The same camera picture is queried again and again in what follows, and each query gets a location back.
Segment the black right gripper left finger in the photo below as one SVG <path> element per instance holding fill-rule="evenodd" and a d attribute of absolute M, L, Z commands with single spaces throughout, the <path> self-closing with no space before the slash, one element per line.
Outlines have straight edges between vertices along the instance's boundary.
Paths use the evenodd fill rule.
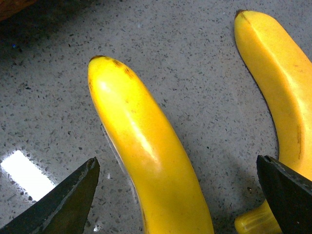
<path fill-rule="evenodd" d="M 1 228 L 2 234 L 81 234 L 94 199 L 100 165 L 88 159 L 52 191 Z"/>

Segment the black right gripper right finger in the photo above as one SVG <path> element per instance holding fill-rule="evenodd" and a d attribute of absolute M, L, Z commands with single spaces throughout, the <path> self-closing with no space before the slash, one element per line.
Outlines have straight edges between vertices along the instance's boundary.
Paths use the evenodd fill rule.
<path fill-rule="evenodd" d="M 312 232 L 312 181 L 272 158 L 259 155 L 257 175 L 268 205 L 285 234 Z"/>

